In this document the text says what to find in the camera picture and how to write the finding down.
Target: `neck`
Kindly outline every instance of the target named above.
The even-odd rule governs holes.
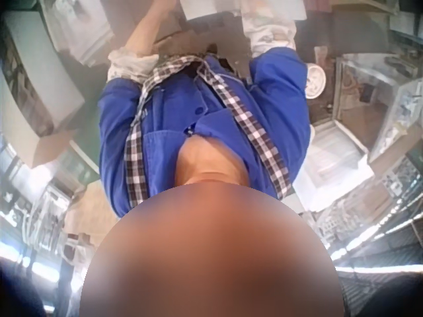
[[[214,139],[191,137],[179,152],[175,185],[202,182],[249,185],[245,165],[235,153]]]

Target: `blue work jacket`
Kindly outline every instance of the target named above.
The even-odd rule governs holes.
[[[246,85],[214,57],[211,69],[226,80],[268,132],[278,148],[291,182],[303,164],[310,140],[305,98],[307,66],[289,48],[273,48],[250,63],[252,84]],[[137,112],[140,87],[129,79],[110,81],[100,98],[100,176],[113,210],[131,210],[126,186],[124,149]],[[180,72],[155,87],[143,108],[142,133],[149,195],[174,187],[178,153],[187,130],[213,137],[244,162],[250,187],[277,198],[270,177],[249,140],[213,90],[200,77]]]

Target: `jacket button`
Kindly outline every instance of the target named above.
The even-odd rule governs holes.
[[[199,116],[200,114],[202,114],[204,112],[204,108],[198,107],[196,109],[196,115]]]

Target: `checkered scarf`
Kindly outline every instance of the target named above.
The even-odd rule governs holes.
[[[207,62],[197,56],[189,55],[174,57],[153,70],[153,75],[144,82],[135,119],[131,124],[130,133],[126,139],[125,162],[126,183],[130,198],[131,208],[136,207],[149,198],[147,178],[144,171],[141,113],[143,105],[153,88],[171,75],[182,71],[193,62],[200,62],[197,73],[214,89],[224,106],[232,112],[239,127],[244,131],[249,141],[260,155],[260,159],[267,169],[270,179],[275,187],[278,199],[286,196],[291,188],[288,169],[285,167],[278,149],[270,140],[268,134],[260,123],[247,110],[241,99],[229,88],[223,78],[215,74]]]

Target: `hand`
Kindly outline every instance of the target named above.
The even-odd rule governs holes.
[[[153,8],[167,15],[176,7],[177,3],[178,0],[153,0]]]

